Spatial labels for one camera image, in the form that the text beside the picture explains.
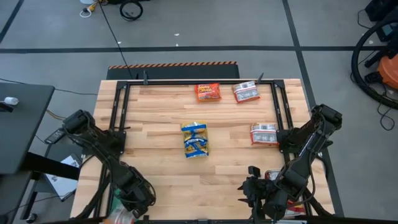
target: gray floor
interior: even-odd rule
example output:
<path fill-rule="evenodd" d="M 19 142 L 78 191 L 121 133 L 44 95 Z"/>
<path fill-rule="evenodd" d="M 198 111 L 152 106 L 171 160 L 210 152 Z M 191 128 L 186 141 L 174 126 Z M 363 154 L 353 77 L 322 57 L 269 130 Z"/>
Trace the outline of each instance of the gray floor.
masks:
<path fill-rule="evenodd" d="M 354 46 L 366 31 L 357 25 L 356 15 L 368 2 L 290 0 L 300 45 Z M 15 5 L 13 0 L 0 2 L 0 30 Z M 122 20 L 117 6 L 104 7 L 122 47 L 293 46 L 282 0 L 152 0 L 142 5 L 144 14 L 136 22 Z M 78 15 L 83 7 L 78 0 L 25 0 L 0 49 L 115 47 L 100 9 L 83 19 Z M 372 25 L 365 13 L 361 22 Z M 379 45 L 377 37 L 370 40 Z M 398 175 L 392 171 L 398 159 L 398 128 L 383 130 L 378 103 L 350 82 L 351 54 L 303 52 L 317 103 L 328 104 L 344 116 L 343 128 L 332 136 L 335 144 L 329 148 L 343 210 L 347 217 L 398 220 Z M 242 78 L 262 72 L 265 78 L 302 77 L 294 51 L 129 52 L 125 58 L 129 64 L 234 60 Z M 118 53 L 0 54 L 0 78 L 95 93 L 107 67 L 122 64 Z M 78 109 L 93 112 L 95 100 L 56 92 L 49 108 L 61 116 Z M 389 116 L 397 120 L 398 112 Z M 45 138 L 59 126 L 60 122 L 45 116 L 37 135 Z M 30 150 L 41 154 L 45 146 L 35 140 Z M 38 222 L 64 220 L 72 202 L 73 197 L 63 203 L 50 199 L 35 204 L 33 211 L 39 215 Z M 17 218 L 14 223 L 24 222 Z"/>

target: orange and black warning tape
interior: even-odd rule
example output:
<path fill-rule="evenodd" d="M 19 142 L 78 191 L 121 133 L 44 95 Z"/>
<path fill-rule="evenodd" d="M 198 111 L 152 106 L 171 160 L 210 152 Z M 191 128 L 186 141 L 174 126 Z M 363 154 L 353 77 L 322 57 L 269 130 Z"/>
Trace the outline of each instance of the orange and black warning tape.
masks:
<path fill-rule="evenodd" d="M 174 66 L 197 66 L 197 65 L 235 65 L 236 62 L 187 62 L 187 63 L 156 63 L 143 65 L 129 65 L 129 68 L 154 68 L 154 67 L 174 67 Z M 126 65 L 112 65 L 109 69 L 127 68 Z"/>

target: wooden tabletop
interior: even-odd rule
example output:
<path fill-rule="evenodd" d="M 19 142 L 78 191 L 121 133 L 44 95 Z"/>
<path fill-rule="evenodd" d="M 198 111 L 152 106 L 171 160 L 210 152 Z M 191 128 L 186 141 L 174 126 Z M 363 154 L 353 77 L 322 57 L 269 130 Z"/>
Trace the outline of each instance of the wooden tabletop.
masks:
<path fill-rule="evenodd" d="M 101 129 L 109 128 L 116 82 L 102 81 L 99 88 L 93 116 Z M 288 79 L 285 85 L 294 126 L 300 127 L 310 119 L 301 81 Z M 131 87 L 125 124 L 131 128 L 126 130 L 126 151 L 121 160 L 136 167 L 154 186 L 157 201 L 147 212 L 151 220 L 249 218 L 251 209 L 238 201 L 244 195 L 237 190 L 248 176 L 248 166 L 257 166 L 264 173 L 284 165 L 276 146 L 252 145 L 250 139 L 251 123 L 276 124 L 270 85 L 258 85 L 261 99 L 241 104 L 236 103 L 231 85 L 220 88 L 221 101 L 197 103 L 193 85 Z M 284 113 L 282 117 L 287 128 Z M 208 124 L 210 154 L 187 159 L 180 127 L 195 120 Z M 333 213 L 322 163 L 315 160 L 312 169 L 315 197 Z M 71 217 L 78 215 L 96 192 L 100 172 L 97 158 L 82 168 Z M 103 215 L 107 198 L 105 194 Z"/>

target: black wheel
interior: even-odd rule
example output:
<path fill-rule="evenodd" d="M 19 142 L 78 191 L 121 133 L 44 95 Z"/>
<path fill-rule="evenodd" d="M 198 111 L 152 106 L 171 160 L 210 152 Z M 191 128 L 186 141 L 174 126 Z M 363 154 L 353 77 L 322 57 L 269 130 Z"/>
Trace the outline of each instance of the black wheel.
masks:
<path fill-rule="evenodd" d="M 120 5 L 120 15 L 124 20 L 135 21 L 142 16 L 144 9 L 138 0 L 127 0 Z"/>
<path fill-rule="evenodd" d="M 33 223 L 37 219 L 37 215 L 34 213 L 30 213 L 29 216 L 27 217 L 26 223 Z"/>
<path fill-rule="evenodd" d="M 369 85 L 363 80 L 361 74 L 359 73 L 359 68 L 358 68 L 358 57 L 359 53 L 361 52 L 361 49 L 363 45 L 365 44 L 365 41 L 373 34 L 375 31 L 378 29 L 384 27 L 385 25 L 392 24 L 394 22 L 398 22 L 397 18 L 393 19 L 387 19 L 385 21 L 378 22 L 375 26 L 371 27 L 364 35 L 360 38 L 359 42 L 356 44 L 353 56 L 351 58 L 351 71 L 353 73 L 353 77 L 355 79 L 355 82 L 358 84 L 358 86 L 364 91 L 368 96 L 373 98 L 374 100 L 388 106 L 391 108 L 396 109 L 395 107 L 397 106 L 397 103 L 394 101 L 391 101 L 390 99 L 380 95 L 378 92 L 374 91 L 372 88 L 369 87 Z"/>

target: black table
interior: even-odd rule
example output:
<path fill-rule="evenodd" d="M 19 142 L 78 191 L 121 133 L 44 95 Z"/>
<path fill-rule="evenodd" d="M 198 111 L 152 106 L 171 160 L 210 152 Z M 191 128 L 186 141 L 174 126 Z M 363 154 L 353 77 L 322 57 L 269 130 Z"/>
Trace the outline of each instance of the black table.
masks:
<path fill-rule="evenodd" d="M 55 88 L 46 85 L 0 83 L 0 101 L 18 98 L 10 113 L 0 112 L 0 215 L 12 223 L 30 179 L 39 173 L 78 178 L 79 170 L 28 152 Z"/>

